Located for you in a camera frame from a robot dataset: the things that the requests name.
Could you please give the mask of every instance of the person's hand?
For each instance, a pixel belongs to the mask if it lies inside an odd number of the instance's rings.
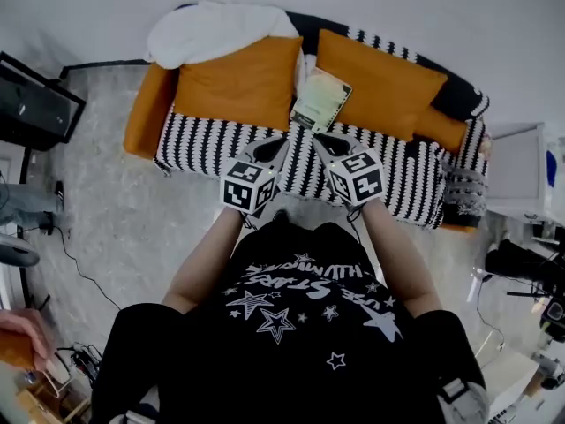
[[[30,337],[34,348],[34,367],[38,371],[45,369],[53,350],[39,311],[36,309],[0,310],[0,329]]]

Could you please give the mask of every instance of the white cloth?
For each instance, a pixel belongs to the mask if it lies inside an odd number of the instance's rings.
[[[225,57],[266,36],[297,38],[298,31],[283,10],[253,4],[199,2],[164,16],[147,39],[148,62],[164,69]],[[300,50],[295,86],[305,80]]]

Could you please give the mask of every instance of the sleeve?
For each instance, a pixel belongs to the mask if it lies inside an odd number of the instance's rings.
[[[470,121],[455,162],[446,168],[443,222],[473,231],[486,212],[490,135],[480,119]]]
[[[449,311],[422,314],[411,342],[422,374],[435,386],[446,422],[483,423],[489,401],[485,379],[459,318]]]
[[[164,305],[142,304],[120,311],[102,356],[92,394],[92,424],[106,424],[137,405],[157,384],[182,315]]]

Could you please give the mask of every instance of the gray marble floor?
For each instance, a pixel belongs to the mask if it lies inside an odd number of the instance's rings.
[[[185,173],[165,178],[151,162],[123,151],[128,114],[146,70],[116,66],[71,72],[68,86],[87,99],[85,113],[68,145],[34,153],[28,178],[47,187],[55,179],[64,181],[66,209],[58,224],[67,248],[78,258],[81,271],[95,278],[121,307],[158,302],[221,208],[217,181]],[[262,219],[267,221],[282,207],[305,227],[335,221],[350,228],[339,208],[281,195]],[[357,224],[372,253],[365,228]],[[471,275],[482,267],[486,248],[500,237],[504,224],[501,217],[489,215],[471,235],[403,224],[433,273],[444,307],[461,318],[475,352],[492,329],[479,319],[477,295],[466,301]],[[519,225],[511,229],[515,237],[523,236]],[[30,288],[38,300],[51,294],[46,313],[60,341],[102,349],[116,308],[94,284],[79,277],[57,233],[48,237],[30,231],[26,237],[41,254],[40,264],[28,272]],[[482,315],[502,330],[508,346],[529,353],[539,337],[539,312],[531,311],[531,299],[509,298],[507,290],[529,287],[494,278],[480,295]],[[500,335],[491,335],[479,364],[495,362],[500,341]]]

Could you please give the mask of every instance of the magazine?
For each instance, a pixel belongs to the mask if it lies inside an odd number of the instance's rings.
[[[327,132],[350,94],[349,85],[315,67],[292,107],[290,120],[314,133]]]

